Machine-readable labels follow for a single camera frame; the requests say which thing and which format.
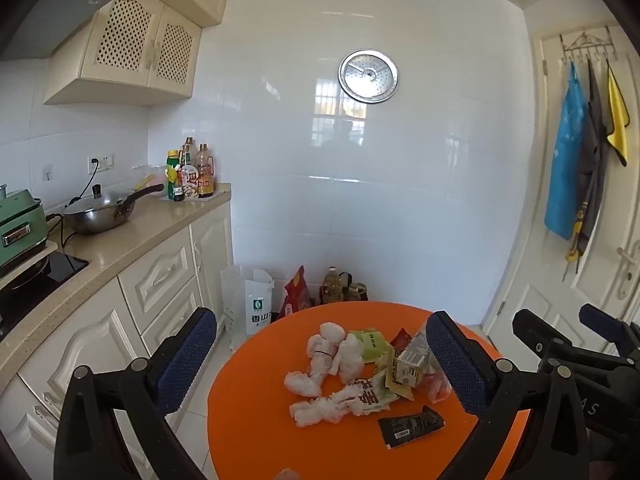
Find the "blue gripper pad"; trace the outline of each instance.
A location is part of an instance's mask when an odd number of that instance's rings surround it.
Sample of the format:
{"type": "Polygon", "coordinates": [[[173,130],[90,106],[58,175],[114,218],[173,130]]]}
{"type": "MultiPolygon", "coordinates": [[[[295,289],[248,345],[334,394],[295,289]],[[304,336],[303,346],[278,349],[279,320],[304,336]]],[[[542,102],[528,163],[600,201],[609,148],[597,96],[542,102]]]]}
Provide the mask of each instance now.
{"type": "Polygon", "coordinates": [[[610,343],[622,341],[622,324],[606,312],[585,303],[578,314],[580,322],[610,343]]]}
{"type": "Polygon", "coordinates": [[[490,403],[490,383],[494,373],[490,370],[491,358],[480,348],[478,355],[476,342],[466,338],[446,312],[434,312],[426,325],[429,348],[433,351],[440,367],[451,383],[460,404],[467,413],[482,416],[490,403]],[[476,365],[477,358],[484,373],[476,365]]]}
{"type": "Polygon", "coordinates": [[[198,308],[173,337],[165,339],[150,361],[166,367],[153,380],[156,408],[162,416],[176,412],[216,339],[216,316],[198,308]]]}

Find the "table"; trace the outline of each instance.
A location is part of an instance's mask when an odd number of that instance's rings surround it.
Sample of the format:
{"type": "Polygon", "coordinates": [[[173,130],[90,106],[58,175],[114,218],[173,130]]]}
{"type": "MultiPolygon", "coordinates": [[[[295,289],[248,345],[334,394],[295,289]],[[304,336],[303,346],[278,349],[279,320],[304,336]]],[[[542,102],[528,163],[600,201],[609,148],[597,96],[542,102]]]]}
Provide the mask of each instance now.
{"type": "MultiPolygon", "coordinates": [[[[466,414],[455,394],[431,406],[445,419],[445,427],[395,449],[387,449],[378,419],[418,413],[429,405],[426,396],[396,400],[388,412],[356,417],[339,424],[320,422],[297,428],[289,406],[301,399],[284,387],[285,375],[306,371],[306,342],[321,323],[333,321],[345,330],[375,327],[391,341],[401,328],[414,334],[430,312],[377,301],[331,303],[286,317],[258,332],[232,355],[213,383],[207,401],[207,433],[214,467],[220,480],[273,480],[291,468],[302,480],[398,478],[398,468],[415,467],[420,480],[436,479],[453,458],[476,417],[466,414]]],[[[493,357],[500,355],[471,330],[462,327],[493,357]]],[[[367,365],[363,376],[373,375],[367,365]]],[[[343,387],[338,377],[322,385],[327,396],[343,387]]],[[[526,422],[520,412],[488,479],[502,478],[526,422]]]]}

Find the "range hood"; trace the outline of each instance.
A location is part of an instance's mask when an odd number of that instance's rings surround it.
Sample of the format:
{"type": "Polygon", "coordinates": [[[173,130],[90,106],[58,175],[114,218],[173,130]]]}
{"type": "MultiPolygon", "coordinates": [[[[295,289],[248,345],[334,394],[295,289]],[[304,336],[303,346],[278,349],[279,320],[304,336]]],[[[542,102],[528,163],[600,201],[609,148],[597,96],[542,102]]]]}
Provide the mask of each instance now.
{"type": "Polygon", "coordinates": [[[1,60],[50,57],[73,31],[111,0],[38,0],[0,56],[1,60]]]}

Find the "pan handle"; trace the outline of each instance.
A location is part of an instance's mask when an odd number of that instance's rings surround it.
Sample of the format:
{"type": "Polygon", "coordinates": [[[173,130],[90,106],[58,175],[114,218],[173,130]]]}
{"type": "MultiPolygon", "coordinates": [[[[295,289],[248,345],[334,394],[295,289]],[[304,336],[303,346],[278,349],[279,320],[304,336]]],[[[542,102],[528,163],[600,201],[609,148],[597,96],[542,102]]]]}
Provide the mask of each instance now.
{"type": "Polygon", "coordinates": [[[131,204],[133,204],[140,197],[143,197],[151,193],[162,191],[163,189],[164,189],[164,184],[156,184],[155,186],[145,187],[144,189],[140,189],[135,193],[131,193],[129,196],[126,197],[125,201],[117,207],[116,213],[114,216],[119,216],[121,214],[121,211],[126,210],[131,204]]]}

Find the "yellow packet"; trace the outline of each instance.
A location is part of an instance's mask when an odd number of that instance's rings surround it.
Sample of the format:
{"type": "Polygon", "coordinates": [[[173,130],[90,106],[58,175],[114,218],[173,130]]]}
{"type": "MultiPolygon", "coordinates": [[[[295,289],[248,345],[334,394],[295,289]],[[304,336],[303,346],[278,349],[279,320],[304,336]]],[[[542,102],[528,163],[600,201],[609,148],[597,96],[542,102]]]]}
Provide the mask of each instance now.
{"type": "Polygon", "coordinates": [[[414,400],[414,393],[411,390],[411,386],[396,381],[398,356],[400,354],[401,352],[398,352],[395,348],[389,345],[389,350],[387,351],[388,365],[386,366],[385,386],[396,395],[404,397],[405,399],[414,400]]]}
{"type": "Polygon", "coordinates": [[[366,330],[350,330],[364,345],[362,358],[366,363],[375,363],[381,356],[386,354],[388,343],[385,337],[375,328],[366,330]]]}

